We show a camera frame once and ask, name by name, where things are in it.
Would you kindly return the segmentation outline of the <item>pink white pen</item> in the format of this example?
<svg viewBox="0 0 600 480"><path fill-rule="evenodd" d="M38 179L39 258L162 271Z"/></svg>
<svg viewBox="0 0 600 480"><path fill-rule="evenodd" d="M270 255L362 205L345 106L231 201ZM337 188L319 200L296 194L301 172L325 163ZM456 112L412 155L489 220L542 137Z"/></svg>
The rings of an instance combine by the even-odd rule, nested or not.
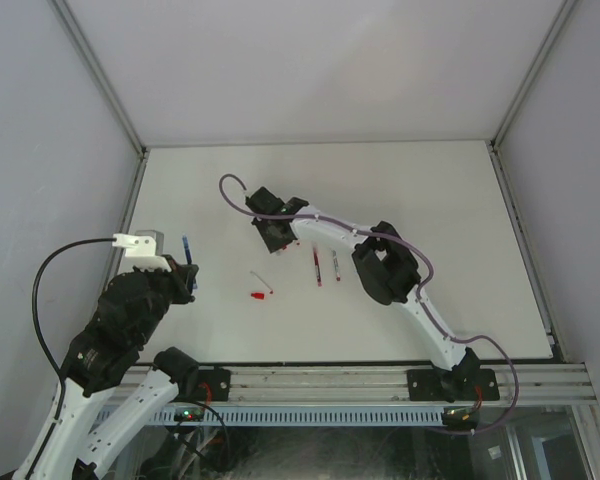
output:
<svg viewBox="0 0 600 480"><path fill-rule="evenodd" d="M339 267L338 255L335 250L331 250L331 258L332 258L332 264L333 264L333 268L334 268L335 279L337 282L340 282L341 281L341 272L340 272L340 267Z"/></svg>

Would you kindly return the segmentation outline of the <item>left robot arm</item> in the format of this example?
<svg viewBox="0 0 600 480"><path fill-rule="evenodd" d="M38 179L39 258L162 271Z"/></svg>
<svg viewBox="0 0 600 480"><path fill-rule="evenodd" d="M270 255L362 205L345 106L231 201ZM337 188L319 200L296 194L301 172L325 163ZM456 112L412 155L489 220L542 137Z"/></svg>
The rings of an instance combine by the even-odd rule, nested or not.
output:
<svg viewBox="0 0 600 480"><path fill-rule="evenodd" d="M135 365L172 305L194 300L195 264L160 257L160 268L115 276L92 319L70 343L52 406L34 446L8 479L101 479L151 417L198 387L198 363L159 352L140 385L103 423L96 417Z"/></svg>

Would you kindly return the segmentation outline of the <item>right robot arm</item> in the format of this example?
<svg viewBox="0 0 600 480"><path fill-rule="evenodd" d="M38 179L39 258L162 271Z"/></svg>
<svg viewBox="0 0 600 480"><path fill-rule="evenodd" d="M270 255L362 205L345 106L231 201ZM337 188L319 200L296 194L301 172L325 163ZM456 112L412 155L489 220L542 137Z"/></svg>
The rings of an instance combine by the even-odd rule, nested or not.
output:
<svg viewBox="0 0 600 480"><path fill-rule="evenodd" d="M277 252L297 240L312 241L348 255L360 283L375 302L391 306L412 322L429 355L444 399L453 402L479 392L480 360L455 339L423 288L414 249L393 225L350 225L328 217L307 201L285 202L264 187L249 194L246 207L267 248Z"/></svg>

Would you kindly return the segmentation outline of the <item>thin white red pen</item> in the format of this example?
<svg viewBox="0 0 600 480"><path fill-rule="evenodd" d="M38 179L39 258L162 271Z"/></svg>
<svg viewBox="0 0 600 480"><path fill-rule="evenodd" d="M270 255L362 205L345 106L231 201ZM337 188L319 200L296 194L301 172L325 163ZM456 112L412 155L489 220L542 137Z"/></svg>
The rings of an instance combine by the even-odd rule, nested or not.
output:
<svg viewBox="0 0 600 480"><path fill-rule="evenodd" d="M269 292L269 294L273 294L273 293L274 293L274 290L273 290L273 288L271 287L271 285L270 285L268 282L266 282L266 281L264 280L264 278L262 278L262 277L261 277L261 276L260 276L260 275L259 275L257 272L255 272L255 271L251 270L251 271L250 271L250 274L251 274L251 275L252 275L252 276L253 276L255 279L257 279L257 280L258 280L258 281L259 281L259 282L260 282L260 283L261 283L261 284L262 284L262 285L263 285L263 286L266 288L266 290Z"/></svg>

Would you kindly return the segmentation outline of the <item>aluminium rail frame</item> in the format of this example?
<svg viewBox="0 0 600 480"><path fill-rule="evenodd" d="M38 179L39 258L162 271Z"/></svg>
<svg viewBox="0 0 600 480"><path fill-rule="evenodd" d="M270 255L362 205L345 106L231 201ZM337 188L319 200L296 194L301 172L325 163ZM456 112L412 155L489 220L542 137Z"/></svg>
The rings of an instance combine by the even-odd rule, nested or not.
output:
<svg viewBox="0 0 600 480"><path fill-rule="evenodd" d="M587 405L597 401L582 364L491 364L454 405ZM432 370L390 366L203 366L197 400L216 405L436 405L447 399Z"/></svg>

